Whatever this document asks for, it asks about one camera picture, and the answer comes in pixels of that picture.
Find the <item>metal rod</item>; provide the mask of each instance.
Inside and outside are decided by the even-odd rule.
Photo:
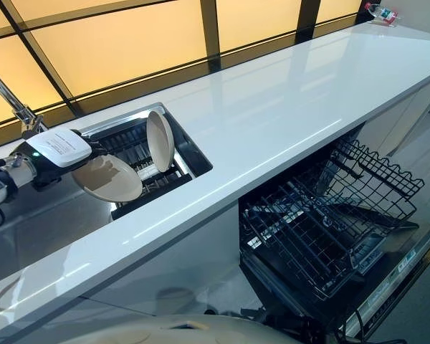
[[[14,111],[19,112],[24,107],[19,99],[14,95],[14,93],[4,84],[0,79],[0,95],[10,104]]]
[[[30,107],[22,104],[16,95],[5,85],[0,79],[0,95],[10,104],[13,109],[13,114],[22,122],[22,133],[23,137],[27,138],[30,132],[38,133],[43,130],[47,130],[47,127],[43,124],[42,118],[35,115]]]

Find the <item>glossy countertop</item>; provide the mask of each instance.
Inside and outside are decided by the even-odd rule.
[[[367,23],[65,123],[82,129],[162,102],[214,167],[0,280],[1,333],[105,281],[429,81],[430,34]],[[0,157],[16,145],[0,147]]]

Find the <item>dish rack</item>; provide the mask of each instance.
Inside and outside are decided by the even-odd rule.
[[[182,162],[173,161],[172,166],[165,172],[154,168],[150,149],[146,138],[146,120],[139,119],[118,132],[96,138],[99,143],[120,160],[127,163],[136,172],[141,174],[143,191],[140,197],[131,202],[116,203],[112,211],[112,218],[122,215],[142,206],[166,192],[189,182],[192,177]]]
[[[358,141],[247,201],[241,247],[318,300],[332,297],[415,212],[413,179]]]

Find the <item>beige plate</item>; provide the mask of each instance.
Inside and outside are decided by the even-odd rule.
[[[175,147],[171,126],[163,115],[150,111],[146,121],[146,139],[156,168],[160,172],[167,171],[172,165]]]
[[[129,202],[142,193],[142,180],[115,156],[98,156],[72,172],[73,179],[87,193],[108,202]]]

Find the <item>open dishwasher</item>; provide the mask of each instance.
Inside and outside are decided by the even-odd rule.
[[[294,314],[355,337],[398,302],[430,249],[430,226],[409,221],[424,181],[353,136],[242,197],[239,218],[254,283]]]

